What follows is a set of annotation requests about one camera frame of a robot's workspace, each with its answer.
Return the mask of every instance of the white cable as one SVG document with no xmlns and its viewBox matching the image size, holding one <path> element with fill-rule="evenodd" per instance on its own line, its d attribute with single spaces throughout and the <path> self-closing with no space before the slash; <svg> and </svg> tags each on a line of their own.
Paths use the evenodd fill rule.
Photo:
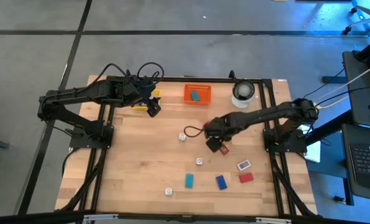
<svg viewBox="0 0 370 224">
<path fill-rule="evenodd" d="M 349 96 L 346 96 L 346 97 L 344 97 L 344 98 L 342 98 L 342 99 L 340 99 L 340 100 L 338 100 L 338 101 L 336 101 L 336 102 L 334 102 L 334 103 L 332 103 L 332 104 L 330 104 L 330 105 L 327 105 L 327 106 L 316 106 L 316 108 L 317 108 L 317 109 L 325 109 L 325 108 L 329 108 L 329 107 L 334 106 L 335 104 L 337 104 L 337 103 L 339 103 L 339 102 L 341 102 L 341 101 L 343 101 L 343 100 L 347 99 L 348 97 L 349 97 Z"/>
<path fill-rule="evenodd" d="M 367 69 L 367 70 L 366 70 L 365 72 L 363 72 L 362 74 L 358 75 L 356 78 L 354 78 L 354 79 L 352 79 L 351 81 L 349 81 L 348 83 L 345 83 L 344 85 L 340 86 L 339 88 L 337 88 L 337 89 L 335 89 L 335 90 L 333 90 L 333 91 L 331 91 L 331 92 L 329 92 L 329 93 L 327 93 L 327 94 L 325 94 L 325 95 L 321 96 L 319 99 L 321 99 L 321 98 L 325 97 L 326 95 L 329 95 L 329 94 L 334 93 L 335 91 L 339 90 L 340 88 L 342 88 L 342 87 L 344 87 L 344 86 L 346 86 L 346 85 L 349 85 L 349 84 L 350 84 L 350 83 L 352 83 L 353 81 L 355 81 L 355 80 L 357 80 L 358 78 L 362 77 L 362 76 L 363 76 L 364 74 L 366 74 L 367 72 L 370 72 L 370 68 L 369 68 L 369 69 Z"/>
</svg>

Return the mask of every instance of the blue block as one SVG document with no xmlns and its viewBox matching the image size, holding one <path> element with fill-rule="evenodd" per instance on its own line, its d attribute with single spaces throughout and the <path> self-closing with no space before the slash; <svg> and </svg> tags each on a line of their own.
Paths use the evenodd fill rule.
<svg viewBox="0 0 370 224">
<path fill-rule="evenodd" d="M 193 188 L 193 179 L 194 179 L 193 174 L 186 174 L 186 179 L 185 179 L 186 188 Z"/>
<path fill-rule="evenodd" d="M 218 183 L 218 186 L 220 190 L 227 189 L 228 186 L 226 185 L 226 182 L 224 181 L 224 178 L 222 175 L 216 177 L 216 183 Z"/>
<path fill-rule="evenodd" d="M 193 101 L 199 101 L 200 100 L 199 97 L 198 97 L 197 92 L 195 92 L 195 91 L 191 92 L 190 96 L 192 97 Z"/>
</svg>

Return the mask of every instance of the yellow object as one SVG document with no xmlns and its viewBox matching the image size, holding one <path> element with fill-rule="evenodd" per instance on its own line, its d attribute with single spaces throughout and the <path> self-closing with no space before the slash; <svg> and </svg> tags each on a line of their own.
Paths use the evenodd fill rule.
<svg viewBox="0 0 370 224">
<path fill-rule="evenodd" d="M 153 99 L 154 97 L 160 97 L 160 90 L 153 90 L 152 91 L 152 96 L 150 97 L 150 99 Z M 147 111 L 147 106 L 141 106 L 141 104 L 138 104 L 137 106 L 134 106 L 134 109 L 135 110 Z"/>
</svg>

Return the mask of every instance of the white dice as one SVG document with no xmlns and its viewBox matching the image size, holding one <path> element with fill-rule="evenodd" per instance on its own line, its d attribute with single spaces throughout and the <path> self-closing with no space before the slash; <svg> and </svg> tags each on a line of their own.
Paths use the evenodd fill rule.
<svg viewBox="0 0 370 224">
<path fill-rule="evenodd" d="M 186 135 L 183 133 L 179 133 L 179 141 L 185 141 L 186 140 Z"/>
<path fill-rule="evenodd" d="M 203 159 L 202 158 L 197 158 L 196 159 L 196 164 L 197 165 L 202 165 L 203 164 Z"/>
<path fill-rule="evenodd" d="M 172 195 L 172 189 L 171 189 L 171 188 L 169 188 L 169 187 L 167 187 L 167 188 L 165 189 L 165 195 L 166 195 L 166 196 L 170 196 L 170 195 Z"/>
</svg>

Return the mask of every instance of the gray floor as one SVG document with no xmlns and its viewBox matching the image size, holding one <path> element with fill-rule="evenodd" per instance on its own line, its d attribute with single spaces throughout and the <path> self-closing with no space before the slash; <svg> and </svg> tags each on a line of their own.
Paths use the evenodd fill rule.
<svg viewBox="0 0 370 224">
<path fill-rule="evenodd" d="M 0 29 L 77 29 L 85 2 L 0 1 Z M 342 30 L 358 20 L 348 14 L 351 7 L 294 0 L 100 0 L 93 2 L 85 29 Z M 0 150 L 0 215 L 14 212 L 44 128 L 36 117 L 38 97 L 60 83 L 73 38 L 0 36 L 0 140 L 11 143 L 9 150 Z M 342 51 L 362 49 L 368 43 L 364 37 L 83 36 L 67 87 L 85 85 L 88 75 L 99 73 L 109 62 L 135 72 L 144 62 L 155 61 L 164 66 L 167 76 L 227 77 L 233 69 L 238 77 L 285 78 L 292 98 L 297 98 L 320 86 L 322 76 L 341 70 Z M 112 69 L 107 74 L 117 73 Z M 330 85 L 311 99 L 318 101 L 323 92 L 336 87 Z M 317 126 L 348 108 L 345 100 L 322 110 Z M 68 142 L 64 134 L 53 132 L 29 212 L 53 210 Z M 340 205 L 331 199 L 343 196 L 340 179 L 310 177 L 320 215 L 370 222 L 370 200 L 356 197 L 354 207 Z"/>
</svg>

